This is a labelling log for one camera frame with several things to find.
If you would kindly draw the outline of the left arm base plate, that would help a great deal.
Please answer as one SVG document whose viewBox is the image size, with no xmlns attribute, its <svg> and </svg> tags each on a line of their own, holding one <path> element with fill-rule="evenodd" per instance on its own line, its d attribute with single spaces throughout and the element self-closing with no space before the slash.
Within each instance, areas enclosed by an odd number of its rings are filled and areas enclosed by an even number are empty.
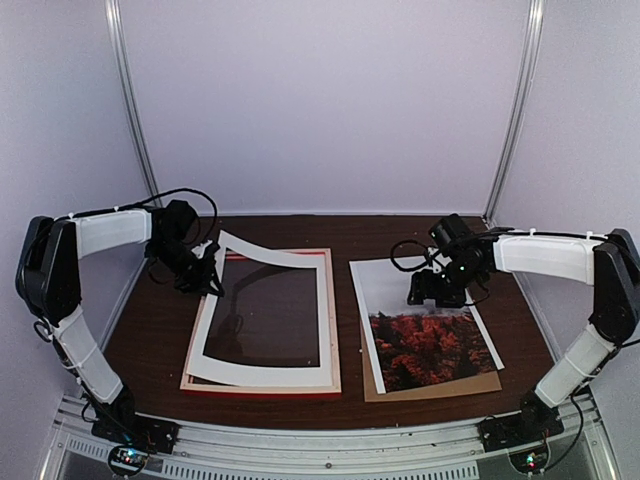
<svg viewBox="0 0 640 480">
<path fill-rule="evenodd" d="M 132 421 L 127 421 L 99 413 L 91 427 L 91 434 L 150 454 L 171 454 L 179 429 L 177 423 L 168 420 L 135 414 Z"/>
</svg>

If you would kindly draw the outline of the clear acrylic sheet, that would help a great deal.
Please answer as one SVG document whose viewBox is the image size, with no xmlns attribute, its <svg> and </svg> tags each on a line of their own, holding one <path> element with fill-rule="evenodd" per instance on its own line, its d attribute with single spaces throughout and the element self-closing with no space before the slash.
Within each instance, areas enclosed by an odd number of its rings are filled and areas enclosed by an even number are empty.
<svg viewBox="0 0 640 480">
<path fill-rule="evenodd" d="M 203 354 L 268 368 L 320 365 L 316 271 L 228 258 Z"/>
</svg>

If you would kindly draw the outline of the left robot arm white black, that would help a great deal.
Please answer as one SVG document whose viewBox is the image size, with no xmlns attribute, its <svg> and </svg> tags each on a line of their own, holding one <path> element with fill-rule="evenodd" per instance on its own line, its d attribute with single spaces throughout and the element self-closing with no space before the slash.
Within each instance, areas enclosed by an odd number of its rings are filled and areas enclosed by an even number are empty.
<svg viewBox="0 0 640 480">
<path fill-rule="evenodd" d="M 107 362 L 91 334 L 81 306 L 80 261 L 117 247 L 141 244 L 149 259 L 163 263 L 183 293 L 221 296 L 216 271 L 218 244 L 210 239 L 195 247 L 184 243 L 198 219 L 188 202 L 166 207 L 138 202 L 111 209 L 36 216 L 29 222 L 16 271 L 16 290 L 54 345 L 64 366 L 79 381 L 106 429 L 123 444 L 144 433 L 132 394 Z"/>
</svg>

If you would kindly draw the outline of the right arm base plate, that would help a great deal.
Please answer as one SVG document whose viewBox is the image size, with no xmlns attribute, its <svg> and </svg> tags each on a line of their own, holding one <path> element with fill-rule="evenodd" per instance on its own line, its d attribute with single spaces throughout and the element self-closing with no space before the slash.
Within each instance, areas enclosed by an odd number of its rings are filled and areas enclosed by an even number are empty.
<svg viewBox="0 0 640 480">
<path fill-rule="evenodd" d="M 561 420 L 552 419 L 542 426 L 531 426 L 525 423 L 520 413 L 503 417 L 489 416 L 479 422 L 477 427 L 486 452 L 511 449 L 564 432 Z"/>
</svg>

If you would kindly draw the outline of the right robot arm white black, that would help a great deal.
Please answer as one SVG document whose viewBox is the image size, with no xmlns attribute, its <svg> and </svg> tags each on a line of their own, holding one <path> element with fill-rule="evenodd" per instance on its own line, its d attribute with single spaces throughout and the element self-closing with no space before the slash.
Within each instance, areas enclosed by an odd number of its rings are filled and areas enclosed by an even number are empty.
<svg viewBox="0 0 640 480">
<path fill-rule="evenodd" d="M 639 324 L 639 250 L 631 233 L 561 233 L 513 227 L 473 231 L 457 214 L 429 231 L 410 274 L 407 302 L 431 300 L 442 308 L 469 304 L 467 290 L 488 288 L 493 274 L 513 275 L 536 321 L 549 339 L 566 348 L 526 394 L 512 430 L 535 440 L 551 424 L 559 405 L 594 379 L 626 348 Z"/>
</svg>

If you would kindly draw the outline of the red forest photo print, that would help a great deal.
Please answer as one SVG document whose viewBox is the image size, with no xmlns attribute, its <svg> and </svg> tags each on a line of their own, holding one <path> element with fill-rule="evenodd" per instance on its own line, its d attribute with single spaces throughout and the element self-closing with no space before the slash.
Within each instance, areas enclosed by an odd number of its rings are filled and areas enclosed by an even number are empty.
<svg viewBox="0 0 640 480">
<path fill-rule="evenodd" d="M 504 368 L 474 306 L 406 302 L 411 275 L 388 259 L 349 263 L 378 393 L 450 382 Z"/>
</svg>

